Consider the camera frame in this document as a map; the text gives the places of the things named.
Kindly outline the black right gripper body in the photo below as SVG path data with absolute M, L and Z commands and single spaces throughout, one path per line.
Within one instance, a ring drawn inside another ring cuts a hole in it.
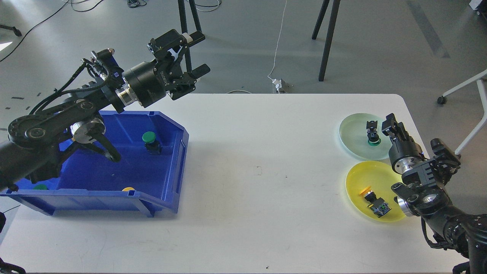
M 407 131 L 388 131 L 387 134 L 392 142 L 388 156 L 395 173 L 402 175 L 426 159 L 421 147 Z

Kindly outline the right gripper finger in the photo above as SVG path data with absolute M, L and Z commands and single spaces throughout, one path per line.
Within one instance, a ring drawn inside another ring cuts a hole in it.
M 395 119 L 396 138 L 390 139 L 391 142 L 409 142 L 409 133 L 405 130 L 404 124 L 399 123 L 393 113 L 386 116 L 386 119 Z
M 396 138 L 396 120 L 395 119 L 386 119 L 382 123 L 382 132 L 384 135 L 388 136 L 390 139 Z

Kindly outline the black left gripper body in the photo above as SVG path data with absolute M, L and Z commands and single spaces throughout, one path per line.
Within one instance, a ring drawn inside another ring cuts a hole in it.
M 166 95 L 176 100 L 193 92 L 197 80 L 190 76 L 191 71 L 181 69 L 181 61 L 189 48 L 185 38 L 175 29 L 152 38 L 148 49 L 154 59 L 123 72 L 123 105 L 137 101 L 146 108 Z

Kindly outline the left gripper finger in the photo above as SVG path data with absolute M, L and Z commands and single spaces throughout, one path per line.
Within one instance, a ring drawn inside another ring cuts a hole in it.
M 193 47 L 194 45 L 205 40 L 205 35 L 201 31 L 195 31 L 193 33 L 182 33 L 185 38 L 188 47 Z
M 197 79 L 202 78 L 202 76 L 205 76 L 210 71 L 211 71 L 211 69 L 209 68 L 209 66 L 207 64 L 202 64 L 201 66 L 192 69 L 190 72 L 190 76 L 193 79 L 197 80 Z

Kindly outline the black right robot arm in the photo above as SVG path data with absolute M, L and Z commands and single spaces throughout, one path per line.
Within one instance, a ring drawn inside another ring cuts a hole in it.
M 402 178 L 391 186 L 400 208 L 405 214 L 421 218 L 422 231 L 431 248 L 452 249 L 468 258 L 468 262 L 454 266 L 454 274 L 485 274 L 486 215 L 463 212 L 453 205 L 445 190 L 460 168 L 459 156 L 436 138 L 431 140 L 434 157 L 426 158 L 394 114 L 386 116 L 382 132 L 391 139 L 388 157 L 392 169 Z

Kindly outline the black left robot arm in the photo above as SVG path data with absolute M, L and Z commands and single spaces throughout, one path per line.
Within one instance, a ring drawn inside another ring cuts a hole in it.
M 184 72 L 181 60 L 205 39 L 200 31 L 170 30 L 151 39 L 154 59 L 124 71 L 111 48 L 84 59 L 94 81 L 62 87 L 13 120 L 1 144 L 1 195 L 44 215 L 60 210 L 137 210 L 153 217 L 178 212 L 189 135 L 146 108 L 169 95 L 193 92 L 206 64 Z

